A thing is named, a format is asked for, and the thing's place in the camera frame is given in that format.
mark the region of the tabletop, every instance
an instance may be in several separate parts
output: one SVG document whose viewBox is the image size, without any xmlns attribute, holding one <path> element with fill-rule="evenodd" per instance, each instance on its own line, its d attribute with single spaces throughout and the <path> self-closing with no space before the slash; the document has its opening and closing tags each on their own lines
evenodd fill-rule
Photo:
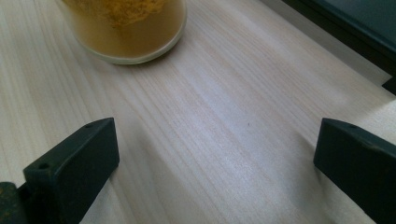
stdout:
<svg viewBox="0 0 396 224">
<path fill-rule="evenodd" d="M 390 76 L 280 0 L 187 0 L 148 63 L 86 52 L 50 0 L 0 0 L 0 181 L 113 117 L 120 166 L 81 223 L 373 223 L 312 160 L 322 118 L 396 143 Z"/>
</svg>

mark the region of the black object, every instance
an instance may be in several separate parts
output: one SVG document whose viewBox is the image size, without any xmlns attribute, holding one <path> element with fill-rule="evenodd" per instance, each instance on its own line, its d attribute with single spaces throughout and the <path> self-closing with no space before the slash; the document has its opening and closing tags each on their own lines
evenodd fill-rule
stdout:
<svg viewBox="0 0 396 224">
<path fill-rule="evenodd" d="M 376 223 L 396 223 L 396 146 L 323 119 L 314 164 Z"/>
<path fill-rule="evenodd" d="M 390 75 L 396 76 L 394 0 L 282 1 Z M 396 94 L 394 80 L 384 88 Z"/>
<path fill-rule="evenodd" d="M 20 188 L 0 183 L 0 223 L 79 223 L 119 162 L 114 119 L 83 126 L 28 165 Z"/>
</svg>

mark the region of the jar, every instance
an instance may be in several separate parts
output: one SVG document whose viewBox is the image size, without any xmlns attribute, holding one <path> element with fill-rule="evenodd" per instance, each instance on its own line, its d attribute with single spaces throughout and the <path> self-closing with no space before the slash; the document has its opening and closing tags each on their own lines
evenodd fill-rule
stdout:
<svg viewBox="0 0 396 224">
<path fill-rule="evenodd" d="M 184 0 L 56 0 L 78 42 L 110 63 L 152 60 L 172 48 L 186 24 Z"/>
</svg>

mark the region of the glass jar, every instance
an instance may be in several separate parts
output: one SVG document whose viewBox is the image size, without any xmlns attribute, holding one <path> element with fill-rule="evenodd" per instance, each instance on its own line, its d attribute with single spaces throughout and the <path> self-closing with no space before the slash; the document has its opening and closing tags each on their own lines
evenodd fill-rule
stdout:
<svg viewBox="0 0 396 224">
<path fill-rule="evenodd" d="M 78 42 L 110 63 L 152 60 L 180 39 L 184 0 L 56 0 Z"/>
</svg>

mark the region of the orange spice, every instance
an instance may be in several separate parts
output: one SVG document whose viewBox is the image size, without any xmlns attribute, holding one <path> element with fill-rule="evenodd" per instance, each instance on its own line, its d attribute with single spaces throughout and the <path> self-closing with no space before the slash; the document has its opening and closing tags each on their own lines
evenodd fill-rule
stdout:
<svg viewBox="0 0 396 224">
<path fill-rule="evenodd" d="M 184 0 L 62 0 L 79 42 L 99 54 L 136 58 L 154 53 L 182 29 Z"/>
</svg>

